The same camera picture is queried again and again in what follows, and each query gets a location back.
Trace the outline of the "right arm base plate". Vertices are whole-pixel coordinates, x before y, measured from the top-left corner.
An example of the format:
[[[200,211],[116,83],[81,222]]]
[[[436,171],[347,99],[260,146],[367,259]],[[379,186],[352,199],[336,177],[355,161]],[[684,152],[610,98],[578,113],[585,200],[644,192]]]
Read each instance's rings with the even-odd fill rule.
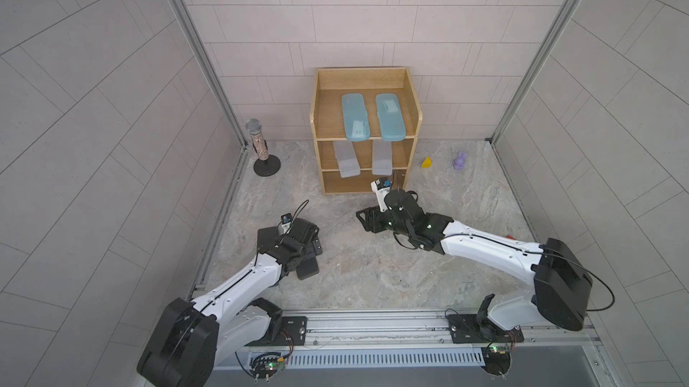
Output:
[[[524,335],[520,329],[504,331],[490,321],[482,324],[477,322],[476,315],[466,313],[445,313],[449,325],[450,337],[453,344],[506,344],[516,345],[524,342]]]

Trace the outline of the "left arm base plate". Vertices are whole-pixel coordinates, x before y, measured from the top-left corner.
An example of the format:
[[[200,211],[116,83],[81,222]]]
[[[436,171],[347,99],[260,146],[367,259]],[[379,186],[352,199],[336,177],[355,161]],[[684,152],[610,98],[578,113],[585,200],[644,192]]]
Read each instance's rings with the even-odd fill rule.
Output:
[[[265,335],[246,344],[246,347],[286,347],[290,344],[303,346],[308,327],[306,316],[283,316],[280,325],[271,322]]]

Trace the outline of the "teal pencil case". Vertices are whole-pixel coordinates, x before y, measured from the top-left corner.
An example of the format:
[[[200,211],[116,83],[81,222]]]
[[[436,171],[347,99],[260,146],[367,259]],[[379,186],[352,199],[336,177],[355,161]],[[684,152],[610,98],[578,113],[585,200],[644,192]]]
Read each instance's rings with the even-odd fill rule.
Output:
[[[351,142],[367,141],[371,137],[371,129],[364,96],[348,93],[342,96],[341,101],[346,139]]]
[[[392,93],[378,94],[376,107],[381,138],[390,142],[403,141],[407,129],[398,96]]]

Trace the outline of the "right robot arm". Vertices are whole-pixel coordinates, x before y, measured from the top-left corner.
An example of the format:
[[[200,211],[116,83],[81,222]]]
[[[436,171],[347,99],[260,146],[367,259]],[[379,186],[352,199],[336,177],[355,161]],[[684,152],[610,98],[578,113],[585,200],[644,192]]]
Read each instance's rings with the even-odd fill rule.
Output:
[[[583,267],[564,242],[544,244],[492,235],[458,220],[423,211],[416,193],[392,190],[376,207],[356,213],[364,230],[403,236],[412,249],[477,261],[507,273],[524,288],[503,297],[486,296],[475,322],[484,336],[524,324],[550,322],[567,331],[581,331],[596,275]]]

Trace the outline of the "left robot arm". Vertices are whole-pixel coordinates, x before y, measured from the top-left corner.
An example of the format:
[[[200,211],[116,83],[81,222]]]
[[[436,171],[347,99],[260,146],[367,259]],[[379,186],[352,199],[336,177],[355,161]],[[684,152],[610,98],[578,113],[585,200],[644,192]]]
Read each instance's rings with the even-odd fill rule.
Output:
[[[278,226],[260,229],[247,266],[201,297],[165,307],[136,372],[154,386],[203,386],[216,364],[247,345],[293,347],[301,335],[261,293],[291,272],[316,275],[321,253],[319,227],[308,220],[285,214]]]

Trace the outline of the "frosted white pencil case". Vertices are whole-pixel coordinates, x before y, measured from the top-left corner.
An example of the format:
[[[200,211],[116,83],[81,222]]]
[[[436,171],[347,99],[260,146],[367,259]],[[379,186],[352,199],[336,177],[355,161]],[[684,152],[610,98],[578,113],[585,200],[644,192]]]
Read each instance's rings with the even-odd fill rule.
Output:
[[[390,176],[393,173],[392,143],[384,140],[372,142],[371,171],[378,176]]]
[[[342,178],[350,178],[361,174],[360,164],[351,141],[334,141],[336,160],[339,174]]]

